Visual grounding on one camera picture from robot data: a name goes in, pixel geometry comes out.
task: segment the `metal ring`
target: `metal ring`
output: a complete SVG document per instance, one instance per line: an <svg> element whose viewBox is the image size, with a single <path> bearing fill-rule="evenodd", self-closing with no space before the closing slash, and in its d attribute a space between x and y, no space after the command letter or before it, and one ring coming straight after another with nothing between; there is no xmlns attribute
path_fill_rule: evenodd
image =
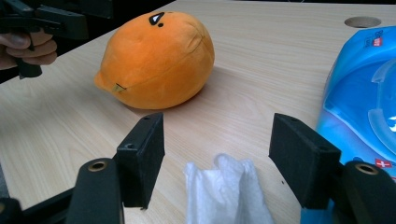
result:
<svg viewBox="0 0 396 224"><path fill-rule="evenodd" d="M0 203L0 214L2 214L6 210L6 205L3 203Z"/></svg>
<svg viewBox="0 0 396 224"><path fill-rule="evenodd" d="M91 164L88 167L88 170L91 172L98 172L98 171L105 170L106 167L107 167L107 161L97 161L97 162L94 162L93 164Z"/></svg>
<svg viewBox="0 0 396 224"><path fill-rule="evenodd" d="M355 165L355 167L360 172L365 173L367 175L378 175L378 171L371 165L367 165L364 163L358 163Z"/></svg>

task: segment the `hole in table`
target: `hole in table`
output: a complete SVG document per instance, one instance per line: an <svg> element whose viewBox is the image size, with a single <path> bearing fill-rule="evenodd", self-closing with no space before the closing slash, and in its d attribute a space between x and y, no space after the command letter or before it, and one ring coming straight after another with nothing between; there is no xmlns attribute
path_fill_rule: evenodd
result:
<svg viewBox="0 0 396 224"><path fill-rule="evenodd" d="M381 20L376 17L352 17L345 20L344 24L354 28L370 28L381 24Z"/></svg>

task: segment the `blue plastic object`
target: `blue plastic object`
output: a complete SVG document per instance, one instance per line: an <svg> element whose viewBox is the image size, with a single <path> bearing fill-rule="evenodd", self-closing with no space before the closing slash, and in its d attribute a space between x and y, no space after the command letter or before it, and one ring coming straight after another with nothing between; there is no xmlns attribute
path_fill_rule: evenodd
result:
<svg viewBox="0 0 396 224"><path fill-rule="evenodd" d="M396 181L396 26L359 30L343 46L323 95L317 132L341 163L366 161ZM332 223L329 209L303 209L301 223Z"/></svg>

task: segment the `white tissue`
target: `white tissue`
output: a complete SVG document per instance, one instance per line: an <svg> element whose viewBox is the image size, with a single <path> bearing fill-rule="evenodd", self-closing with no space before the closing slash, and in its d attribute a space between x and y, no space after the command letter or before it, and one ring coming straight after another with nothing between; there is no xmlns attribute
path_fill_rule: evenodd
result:
<svg viewBox="0 0 396 224"><path fill-rule="evenodd" d="M251 160L227 154L214 159L212 170L187 163L187 224L272 224L271 214Z"/></svg>

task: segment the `plush toy eye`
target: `plush toy eye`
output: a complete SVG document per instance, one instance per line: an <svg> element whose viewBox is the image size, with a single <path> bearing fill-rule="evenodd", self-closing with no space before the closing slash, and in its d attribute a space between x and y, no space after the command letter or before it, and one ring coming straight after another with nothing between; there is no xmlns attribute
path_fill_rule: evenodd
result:
<svg viewBox="0 0 396 224"><path fill-rule="evenodd" d="M162 17L164 14L165 14L164 12L160 12L160 13L158 13L158 14L155 14L155 15L153 15L153 16L150 16L150 17L148 18L149 23L150 23L151 25L156 25L156 24L160 21L161 17Z"/></svg>

